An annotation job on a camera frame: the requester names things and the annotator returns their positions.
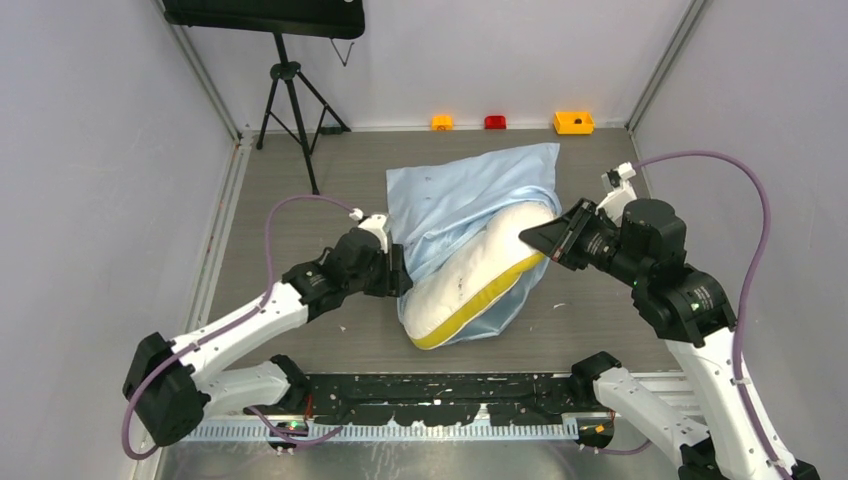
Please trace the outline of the white pillow with yellow trim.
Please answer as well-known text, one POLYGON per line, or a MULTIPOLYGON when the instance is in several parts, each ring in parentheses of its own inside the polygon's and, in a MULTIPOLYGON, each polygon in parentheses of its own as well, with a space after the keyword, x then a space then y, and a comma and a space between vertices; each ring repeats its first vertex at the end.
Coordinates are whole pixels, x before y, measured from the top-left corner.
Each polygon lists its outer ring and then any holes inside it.
POLYGON ((539 202, 509 206, 407 294, 401 320, 421 350, 501 334, 522 310, 549 260, 519 234, 556 217, 539 202))

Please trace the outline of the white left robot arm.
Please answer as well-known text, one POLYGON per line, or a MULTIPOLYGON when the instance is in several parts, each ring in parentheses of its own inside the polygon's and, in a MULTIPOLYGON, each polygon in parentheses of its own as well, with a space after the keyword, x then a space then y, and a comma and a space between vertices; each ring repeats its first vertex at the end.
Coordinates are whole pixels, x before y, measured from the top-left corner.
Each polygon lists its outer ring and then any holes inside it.
POLYGON ((362 293, 399 298, 412 286, 388 217, 374 214, 321 257, 274 278, 268 291, 213 324, 171 340, 155 332, 137 346, 123 394, 157 447, 177 443, 206 417, 275 406, 298 412, 311 386, 286 355, 251 368, 231 364, 269 339, 338 309, 362 293))

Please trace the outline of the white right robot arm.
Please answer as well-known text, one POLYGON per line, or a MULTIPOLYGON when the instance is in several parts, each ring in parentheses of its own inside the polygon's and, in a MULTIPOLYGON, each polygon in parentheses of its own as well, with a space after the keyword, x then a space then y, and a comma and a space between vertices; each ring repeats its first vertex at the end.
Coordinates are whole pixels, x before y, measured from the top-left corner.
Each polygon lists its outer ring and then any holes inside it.
POLYGON ((571 270, 594 267, 626 284, 633 305, 672 353, 703 418, 694 421, 599 352, 571 368, 574 403, 625 416, 682 479, 814 479, 771 424, 734 346, 741 330, 720 283, 686 261, 685 223, 668 203, 636 199, 618 220, 582 200, 524 230, 521 240, 571 270))

